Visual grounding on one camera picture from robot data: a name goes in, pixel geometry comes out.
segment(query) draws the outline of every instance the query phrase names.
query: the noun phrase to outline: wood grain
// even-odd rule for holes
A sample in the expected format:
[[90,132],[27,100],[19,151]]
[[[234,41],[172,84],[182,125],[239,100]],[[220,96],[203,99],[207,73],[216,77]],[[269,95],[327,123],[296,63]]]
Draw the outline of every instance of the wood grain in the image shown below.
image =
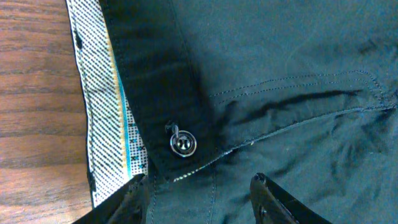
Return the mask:
[[64,0],[0,0],[0,223],[91,210],[86,115]]

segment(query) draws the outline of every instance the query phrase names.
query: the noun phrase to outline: brown wood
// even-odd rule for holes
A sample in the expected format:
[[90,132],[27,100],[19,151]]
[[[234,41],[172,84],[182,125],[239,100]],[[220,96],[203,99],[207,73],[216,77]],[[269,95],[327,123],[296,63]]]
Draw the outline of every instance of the brown wood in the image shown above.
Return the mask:
[[0,0],[0,223],[89,212],[85,138],[65,0]]

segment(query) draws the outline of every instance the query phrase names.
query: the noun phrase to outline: silver button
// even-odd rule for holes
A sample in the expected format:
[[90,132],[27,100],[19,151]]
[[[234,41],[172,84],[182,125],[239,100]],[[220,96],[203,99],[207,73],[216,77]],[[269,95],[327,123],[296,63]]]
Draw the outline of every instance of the silver button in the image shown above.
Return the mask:
[[180,131],[175,125],[172,129],[173,135],[170,138],[170,147],[180,157],[189,157],[197,149],[197,140],[188,131]]

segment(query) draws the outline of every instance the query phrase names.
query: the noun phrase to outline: wooden surface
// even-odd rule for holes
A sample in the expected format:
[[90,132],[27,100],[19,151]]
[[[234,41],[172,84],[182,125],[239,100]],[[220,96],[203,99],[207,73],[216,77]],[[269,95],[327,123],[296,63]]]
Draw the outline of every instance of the wooden surface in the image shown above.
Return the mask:
[[0,223],[91,210],[86,116],[64,0],[0,0]]

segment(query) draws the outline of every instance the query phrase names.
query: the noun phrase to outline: pocket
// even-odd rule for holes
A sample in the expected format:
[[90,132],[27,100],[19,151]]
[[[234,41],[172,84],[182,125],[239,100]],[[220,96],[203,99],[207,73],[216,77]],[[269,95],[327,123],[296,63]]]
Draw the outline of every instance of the pocket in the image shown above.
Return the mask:
[[388,108],[373,76],[359,70],[265,80],[210,99],[227,150],[313,119]]

